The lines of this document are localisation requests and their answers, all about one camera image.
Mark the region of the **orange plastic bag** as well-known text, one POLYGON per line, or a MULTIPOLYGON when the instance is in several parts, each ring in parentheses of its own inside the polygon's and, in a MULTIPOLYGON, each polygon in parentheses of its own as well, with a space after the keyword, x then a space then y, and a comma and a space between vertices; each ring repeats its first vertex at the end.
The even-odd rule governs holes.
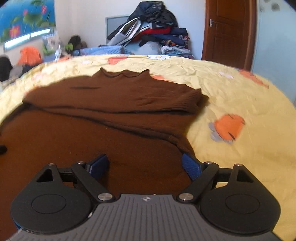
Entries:
POLYGON ((18 65, 38 65, 43 62, 42 56, 39 50, 35 47, 28 46, 23 47, 20 50, 20 58, 18 60, 18 65))

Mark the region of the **blue quilted blanket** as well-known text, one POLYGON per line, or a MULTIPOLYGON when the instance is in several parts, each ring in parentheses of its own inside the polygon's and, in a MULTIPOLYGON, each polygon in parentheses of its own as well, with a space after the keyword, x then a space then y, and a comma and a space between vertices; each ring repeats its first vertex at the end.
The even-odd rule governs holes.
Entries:
POLYGON ((133 55, 133 52, 126 49, 123 46, 99 46, 93 48, 84 48, 80 50, 74 50, 72 56, 86 56, 86 55, 110 55, 110 54, 124 54, 124 55, 133 55))

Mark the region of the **brown knit sweater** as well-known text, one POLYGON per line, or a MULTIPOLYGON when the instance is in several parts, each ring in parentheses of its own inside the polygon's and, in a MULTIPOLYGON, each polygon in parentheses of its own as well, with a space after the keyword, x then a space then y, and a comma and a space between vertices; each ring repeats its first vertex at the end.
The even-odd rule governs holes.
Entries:
POLYGON ((31 90, 1 123, 1 240, 15 231, 12 200, 48 163, 106 154, 100 181, 112 193, 179 194, 190 183, 181 164, 193 153, 186 133, 207 100, 148 70, 101 69, 31 90))

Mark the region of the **grey framed panel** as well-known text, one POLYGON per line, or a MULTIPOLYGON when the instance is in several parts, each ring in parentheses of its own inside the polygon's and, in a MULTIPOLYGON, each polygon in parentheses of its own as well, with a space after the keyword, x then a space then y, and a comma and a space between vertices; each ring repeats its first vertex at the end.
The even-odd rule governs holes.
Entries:
POLYGON ((109 42, 107 37, 119 26, 124 24, 128 19, 128 15, 122 16, 109 16, 105 18, 105 32, 106 32, 106 43, 109 42))

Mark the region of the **floral patterned pillow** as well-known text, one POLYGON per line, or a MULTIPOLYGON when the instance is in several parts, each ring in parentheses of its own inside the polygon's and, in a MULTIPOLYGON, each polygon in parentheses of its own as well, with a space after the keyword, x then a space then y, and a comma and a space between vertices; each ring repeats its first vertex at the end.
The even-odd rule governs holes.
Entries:
POLYGON ((58 32, 46 35, 42 37, 43 41, 43 54, 49 56, 54 54, 56 50, 62 46, 62 42, 58 32))

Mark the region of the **lotus flower curtain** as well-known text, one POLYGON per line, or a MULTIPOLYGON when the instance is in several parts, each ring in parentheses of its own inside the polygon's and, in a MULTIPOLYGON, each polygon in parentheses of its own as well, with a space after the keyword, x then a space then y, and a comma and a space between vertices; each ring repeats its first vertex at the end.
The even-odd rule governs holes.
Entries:
POLYGON ((6 1, 1 5, 1 43, 55 26, 54 1, 6 1))

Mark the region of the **dark stuffed bag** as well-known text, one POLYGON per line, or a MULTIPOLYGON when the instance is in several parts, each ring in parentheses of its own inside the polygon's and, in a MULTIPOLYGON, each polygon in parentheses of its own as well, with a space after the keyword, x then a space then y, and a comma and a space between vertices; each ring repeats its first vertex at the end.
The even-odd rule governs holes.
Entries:
POLYGON ((85 41, 81 40, 79 35, 73 35, 68 41, 68 44, 65 45, 65 50, 68 53, 85 48, 87 48, 87 44, 85 41))

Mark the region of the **pile of clothes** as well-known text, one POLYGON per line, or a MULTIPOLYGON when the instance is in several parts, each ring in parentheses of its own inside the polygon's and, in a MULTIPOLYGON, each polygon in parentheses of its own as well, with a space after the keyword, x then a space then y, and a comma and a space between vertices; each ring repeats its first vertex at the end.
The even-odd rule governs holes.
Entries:
POLYGON ((107 36, 111 46, 137 42, 141 48, 156 44, 159 55, 194 59, 189 40, 187 29, 178 26, 175 15, 162 1, 141 1, 127 20, 107 36))

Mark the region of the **brown wooden door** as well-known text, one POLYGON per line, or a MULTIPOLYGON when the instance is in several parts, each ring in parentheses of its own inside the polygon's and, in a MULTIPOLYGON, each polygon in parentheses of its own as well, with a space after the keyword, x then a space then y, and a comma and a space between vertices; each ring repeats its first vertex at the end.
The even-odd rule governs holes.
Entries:
POLYGON ((205 1, 202 60, 249 71, 256 40, 257 2, 205 1), (209 19, 216 21, 209 27, 209 19))

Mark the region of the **yellow floral bed sheet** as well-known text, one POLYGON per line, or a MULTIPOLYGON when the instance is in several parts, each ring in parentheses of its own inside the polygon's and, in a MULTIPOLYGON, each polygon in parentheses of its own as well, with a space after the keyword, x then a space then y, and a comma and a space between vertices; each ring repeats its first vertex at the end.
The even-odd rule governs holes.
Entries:
POLYGON ((274 229, 295 239, 295 107, 271 82, 244 70, 181 57, 89 55, 33 68, 1 93, 1 118, 19 106, 32 89, 64 78, 149 70, 158 80, 201 89, 209 104, 189 128, 198 159, 222 167, 242 163, 268 188, 281 206, 274 229))

